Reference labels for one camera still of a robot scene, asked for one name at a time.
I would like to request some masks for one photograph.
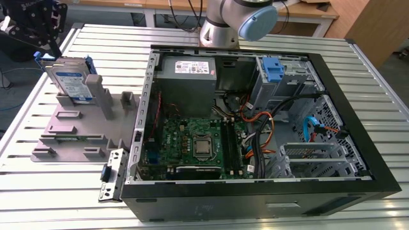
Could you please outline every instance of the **ram slot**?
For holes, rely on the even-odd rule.
[[[235,131],[235,123],[221,122],[221,145],[224,169],[227,173],[236,174],[241,170],[240,155],[237,149],[237,136]]]

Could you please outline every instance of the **cpu socket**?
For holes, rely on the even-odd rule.
[[[193,157],[200,161],[208,160],[213,156],[212,136],[195,135],[193,136]]]

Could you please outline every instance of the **aluminum slotted table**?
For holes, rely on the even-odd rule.
[[[76,25],[61,50],[68,57],[89,54],[111,93],[140,93],[151,44],[197,46],[197,34]],[[325,217],[141,223],[124,203],[99,204],[101,163],[31,161],[57,104],[57,89],[44,74],[0,141],[0,229],[409,229],[409,111],[358,47],[343,39],[279,35],[240,41],[240,47],[323,55],[404,191]]]

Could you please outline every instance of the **green circuit board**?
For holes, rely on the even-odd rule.
[[[163,180],[164,169],[180,165],[215,166],[224,168],[223,140],[219,119],[179,119],[165,120],[163,139],[157,160],[149,162],[148,167],[153,180]],[[245,123],[235,122],[237,149],[240,154],[241,133],[245,131]],[[245,179],[248,175],[231,175],[223,170],[223,179]]]

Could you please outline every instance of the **sticker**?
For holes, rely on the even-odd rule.
[[[253,105],[248,102],[245,102],[245,106],[249,108],[249,109],[253,109]]]
[[[135,4],[135,3],[124,3],[125,6],[136,6],[136,7],[141,7],[141,4]]]
[[[79,141],[77,138],[56,138],[56,140],[61,140],[61,141]]]
[[[65,89],[68,96],[76,100],[76,103],[88,104],[92,95],[87,85],[83,83],[84,77],[81,73],[56,72],[60,78],[61,87]]]
[[[209,74],[209,63],[207,61],[177,61],[175,73]]]
[[[253,172],[255,172],[255,166],[248,165],[248,172],[249,172],[249,173],[253,173]]]

